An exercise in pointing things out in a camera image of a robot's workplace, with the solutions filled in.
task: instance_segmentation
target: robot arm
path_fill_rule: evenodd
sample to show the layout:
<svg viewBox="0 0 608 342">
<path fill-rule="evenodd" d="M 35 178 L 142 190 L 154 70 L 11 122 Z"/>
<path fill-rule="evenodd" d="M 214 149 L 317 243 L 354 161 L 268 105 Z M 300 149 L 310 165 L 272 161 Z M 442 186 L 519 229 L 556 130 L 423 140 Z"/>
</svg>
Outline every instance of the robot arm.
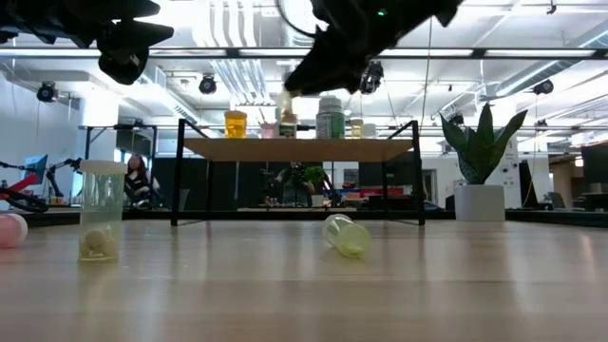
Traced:
<svg viewBox="0 0 608 342">
<path fill-rule="evenodd" d="M 329 26 L 317 28 L 313 48 L 285 82 L 292 96 L 359 90 L 374 57 L 431 16 L 446 27 L 464 0 L 312 1 L 314 16 Z"/>
<path fill-rule="evenodd" d="M 74 171 L 77 171 L 80 168 L 81 160 L 82 159 L 80 159 L 80 158 L 77 160 L 67 159 L 66 161 L 52 165 L 48 169 L 46 176 L 47 176 L 48 182 L 50 183 L 50 186 L 53 188 L 53 192 L 55 193 L 56 197 L 62 198 L 64 196 L 64 193 L 61 192 L 61 190 L 59 189 L 59 185 L 57 185 L 57 180 L 55 180 L 55 172 L 58 169 L 60 169 L 64 166 L 68 166 L 68 165 L 71 166 L 74 169 Z"/>
<path fill-rule="evenodd" d="M 134 20 L 159 10 L 150 0 L 0 0 L 0 44 L 20 33 L 46 44 L 67 38 L 78 48 L 96 41 L 100 69 L 131 85 L 143 73 L 149 47 L 173 36 L 170 27 Z"/>
</svg>

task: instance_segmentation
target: cup lid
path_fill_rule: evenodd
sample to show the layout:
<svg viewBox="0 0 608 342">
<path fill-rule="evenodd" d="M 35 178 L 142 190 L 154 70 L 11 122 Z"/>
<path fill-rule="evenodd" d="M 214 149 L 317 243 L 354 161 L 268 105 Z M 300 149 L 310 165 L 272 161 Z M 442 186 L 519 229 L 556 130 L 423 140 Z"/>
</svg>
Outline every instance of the cup lid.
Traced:
<svg viewBox="0 0 608 342">
<path fill-rule="evenodd" d="M 80 170 L 93 175 L 125 175 L 126 165 L 115 161 L 81 161 Z"/>
<path fill-rule="evenodd" d="M 241 112 L 240 110 L 226 110 L 224 112 L 224 117 L 247 119 L 247 113 Z"/>
</svg>

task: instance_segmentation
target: snake plant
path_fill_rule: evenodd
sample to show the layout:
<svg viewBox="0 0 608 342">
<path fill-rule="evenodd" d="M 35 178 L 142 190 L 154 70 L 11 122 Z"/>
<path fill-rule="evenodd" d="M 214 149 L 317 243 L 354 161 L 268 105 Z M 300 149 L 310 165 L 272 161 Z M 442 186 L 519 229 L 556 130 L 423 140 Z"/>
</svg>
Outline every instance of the snake plant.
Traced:
<svg viewBox="0 0 608 342">
<path fill-rule="evenodd" d="M 484 184 L 503 157 L 511 136 L 522 127 L 527 110 L 515 115 L 509 123 L 494 130 L 490 105 L 485 104 L 477 131 L 462 128 L 441 117 L 446 141 L 458 152 L 458 164 L 469 184 Z"/>
</svg>

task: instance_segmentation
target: person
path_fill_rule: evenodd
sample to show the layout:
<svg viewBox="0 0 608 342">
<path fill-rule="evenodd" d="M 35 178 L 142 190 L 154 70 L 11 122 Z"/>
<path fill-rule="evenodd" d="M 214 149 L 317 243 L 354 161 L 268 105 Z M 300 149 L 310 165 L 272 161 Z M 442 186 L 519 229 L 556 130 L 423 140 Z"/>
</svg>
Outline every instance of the person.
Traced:
<svg viewBox="0 0 608 342">
<path fill-rule="evenodd" d="M 304 168 L 300 162 L 292 161 L 290 167 L 281 170 L 276 181 L 283 185 L 283 205 L 308 207 L 309 199 L 314 194 L 314 186 L 303 180 Z"/>
<path fill-rule="evenodd" d="M 158 191 L 161 187 L 156 180 L 150 179 L 150 172 L 145 167 L 143 158 L 140 155 L 133 155 L 127 162 L 127 172 L 125 179 L 125 190 L 139 199 L 149 199 L 152 189 Z"/>
</svg>

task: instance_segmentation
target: shelf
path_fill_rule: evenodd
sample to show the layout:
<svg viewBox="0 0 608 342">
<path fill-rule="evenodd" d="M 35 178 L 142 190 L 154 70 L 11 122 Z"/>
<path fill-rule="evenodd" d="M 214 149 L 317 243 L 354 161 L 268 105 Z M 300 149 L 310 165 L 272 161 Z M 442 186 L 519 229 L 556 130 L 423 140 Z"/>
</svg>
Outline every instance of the shelf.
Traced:
<svg viewBox="0 0 608 342">
<path fill-rule="evenodd" d="M 412 148 L 403 139 L 187 138 L 184 145 L 214 162 L 387 162 Z"/>
</svg>

